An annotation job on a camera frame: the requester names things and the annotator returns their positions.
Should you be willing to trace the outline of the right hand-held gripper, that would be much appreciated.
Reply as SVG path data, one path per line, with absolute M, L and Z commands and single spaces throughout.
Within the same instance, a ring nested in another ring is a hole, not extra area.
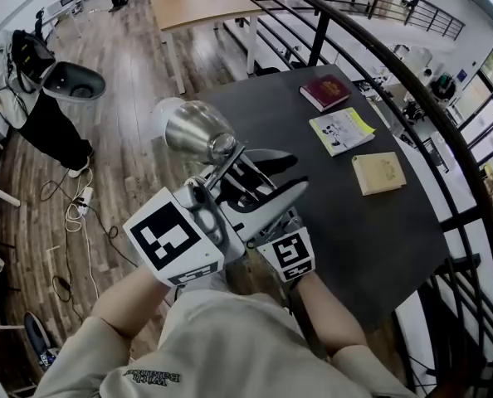
M 309 186 L 309 178 L 290 180 L 263 196 L 259 201 L 241 206 L 228 202 L 228 221 L 243 242 L 277 221 L 295 204 Z M 315 253 L 310 234 L 299 216 L 287 214 L 268 231 L 256 250 L 283 283 L 297 280 L 315 270 Z

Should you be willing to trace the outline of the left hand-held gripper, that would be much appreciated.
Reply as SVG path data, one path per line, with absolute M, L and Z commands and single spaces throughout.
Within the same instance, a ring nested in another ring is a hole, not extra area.
M 298 162 L 292 153 L 275 149 L 248 149 L 245 154 L 268 177 Z M 218 188 L 216 204 L 202 179 L 190 177 L 176 192 L 162 188 L 125 222 L 124 232 L 161 283 L 187 284 L 245 255 L 246 246 L 218 206 L 254 211 L 272 195 L 249 191 L 228 174 Z

